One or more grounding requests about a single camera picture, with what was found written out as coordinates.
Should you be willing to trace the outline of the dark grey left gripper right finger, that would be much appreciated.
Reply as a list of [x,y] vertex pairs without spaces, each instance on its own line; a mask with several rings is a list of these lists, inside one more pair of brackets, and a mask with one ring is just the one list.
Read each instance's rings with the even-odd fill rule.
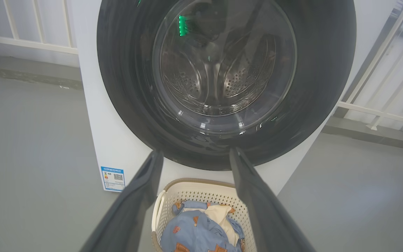
[[245,153],[233,147],[229,160],[237,195],[248,209],[257,251],[313,252],[313,246]]

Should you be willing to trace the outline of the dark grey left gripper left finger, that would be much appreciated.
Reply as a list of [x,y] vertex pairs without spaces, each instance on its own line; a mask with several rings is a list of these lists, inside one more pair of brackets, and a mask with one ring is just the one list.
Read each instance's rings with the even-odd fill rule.
[[80,249],[137,252],[147,209],[157,198],[164,156],[153,150]]

